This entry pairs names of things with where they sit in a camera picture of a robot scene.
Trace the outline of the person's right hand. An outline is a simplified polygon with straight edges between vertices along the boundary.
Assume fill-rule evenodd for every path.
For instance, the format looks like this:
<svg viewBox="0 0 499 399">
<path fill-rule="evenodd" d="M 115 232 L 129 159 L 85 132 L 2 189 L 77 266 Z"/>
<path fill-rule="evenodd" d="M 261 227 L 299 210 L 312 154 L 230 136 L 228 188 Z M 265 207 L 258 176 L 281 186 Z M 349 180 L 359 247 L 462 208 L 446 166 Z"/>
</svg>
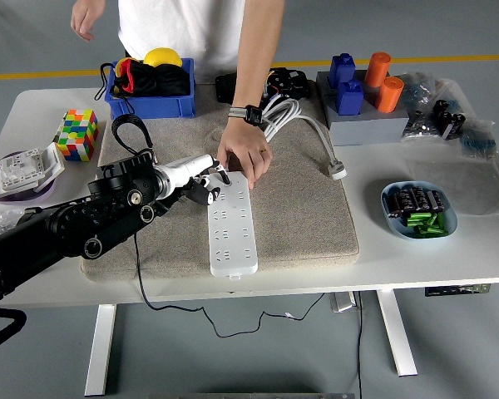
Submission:
<svg viewBox="0 0 499 399">
<path fill-rule="evenodd" d="M 77 0 L 72 6 L 71 29 L 85 42 L 92 41 L 92 29 L 105 9 L 105 0 Z"/>
</svg>

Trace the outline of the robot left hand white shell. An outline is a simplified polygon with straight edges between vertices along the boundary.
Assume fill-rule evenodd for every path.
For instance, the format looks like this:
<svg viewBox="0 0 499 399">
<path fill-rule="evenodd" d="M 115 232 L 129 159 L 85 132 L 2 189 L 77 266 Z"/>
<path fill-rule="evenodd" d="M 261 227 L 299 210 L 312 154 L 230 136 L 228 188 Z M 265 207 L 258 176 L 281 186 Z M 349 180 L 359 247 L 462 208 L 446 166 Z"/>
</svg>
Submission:
<svg viewBox="0 0 499 399">
<path fill-rule="evenodd" d="M 200 155 L 187 157 L 169 163 L 168 165 L 158 165 L 156 173 L 160 188 L 158 199 L 166 199 L 173 195 L 177 189 L 180 193 L 201 205 L 213 204 L 220 194 L 220 188 L 211 190 L 207 188 L 209 184 L 209 169 L 215 169 L 225 185 L 230 185 L 230 178 L 225 168 L 212 155 Z"/>
</svg>

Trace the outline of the person's left hand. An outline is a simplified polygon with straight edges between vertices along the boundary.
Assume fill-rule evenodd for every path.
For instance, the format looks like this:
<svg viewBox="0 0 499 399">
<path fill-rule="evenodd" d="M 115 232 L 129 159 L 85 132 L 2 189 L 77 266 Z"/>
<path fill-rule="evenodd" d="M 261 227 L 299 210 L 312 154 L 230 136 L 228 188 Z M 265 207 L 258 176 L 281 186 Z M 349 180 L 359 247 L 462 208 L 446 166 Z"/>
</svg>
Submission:
<svg viewBox="0 0 499 399">
<path fill-rule="evenodd" d="M 242 118 L 230 117 L 221 135 L 216 158 L 226 167 L 232 155 L 238 159 L 250 189 L 268 171 L 273 159 L 273 151 L 259 127 Z"/>
</svg>

